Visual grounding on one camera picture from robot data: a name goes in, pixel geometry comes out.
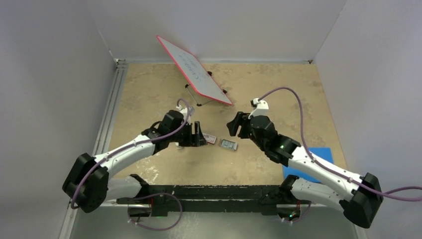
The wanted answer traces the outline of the white stapler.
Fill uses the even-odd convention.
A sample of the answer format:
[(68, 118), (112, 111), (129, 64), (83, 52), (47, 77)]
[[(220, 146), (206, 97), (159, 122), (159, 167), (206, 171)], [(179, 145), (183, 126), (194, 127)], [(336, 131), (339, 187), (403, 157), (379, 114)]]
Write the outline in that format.
[(185, 147), (184, 147), (184, 146), (179, 145), (178, 143), (176, 143), (176, 148), (177, 148), (177, 149), (184, 149)]

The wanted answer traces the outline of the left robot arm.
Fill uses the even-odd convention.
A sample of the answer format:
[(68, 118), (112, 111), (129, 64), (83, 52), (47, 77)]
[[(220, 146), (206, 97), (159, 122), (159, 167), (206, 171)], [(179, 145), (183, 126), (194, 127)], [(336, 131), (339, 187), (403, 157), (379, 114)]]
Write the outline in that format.
[(131, 164), (166, 149), (170, 143), (181, 147), (207, 144), (200, 122), (190, 122), (193, 107), (178, 107), (168, 111), (161, 121), (145, 129), (130, 142), (106, 153), (77, 157), (62, 190), (71, 198), (72, 209), (90, 213), (104, 201), (130, 198), (141, 204), (148, 199), (147, 188), (138, 176), (111, 183), (111, 178)]

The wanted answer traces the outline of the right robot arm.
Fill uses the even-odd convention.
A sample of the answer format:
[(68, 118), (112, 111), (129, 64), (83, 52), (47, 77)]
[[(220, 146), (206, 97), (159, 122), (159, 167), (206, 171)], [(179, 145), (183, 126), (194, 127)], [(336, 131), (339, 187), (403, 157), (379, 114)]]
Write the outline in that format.
[(267, 116), (249, 117), (237, 112), (227, 123), (229, 135), (252, 140), (273, 162), (302, 171), (317, 179), (312, 183), (295, 177), (292, 184), (280, 188), (280, 198), (287, 203), (305, 200), (343, 212), (355, 225), (368, 229), (383, 202), (379, 179), (367, 173), (361, 176), (342, 169), (315, 154), (308, 154), (298, 141), (279, 134)]

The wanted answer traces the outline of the red white staples box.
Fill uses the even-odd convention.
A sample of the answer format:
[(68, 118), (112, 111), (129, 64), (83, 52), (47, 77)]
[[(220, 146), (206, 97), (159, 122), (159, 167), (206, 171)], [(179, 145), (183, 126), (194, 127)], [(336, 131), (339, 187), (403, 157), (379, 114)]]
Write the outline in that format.
[(210, 144), (215, 144), (216, 143), (216, 136), (207, 134), (207, 133), (203, 133), (203, 136), (205, 138), (205, 140), (207, 141), (207, 143)]

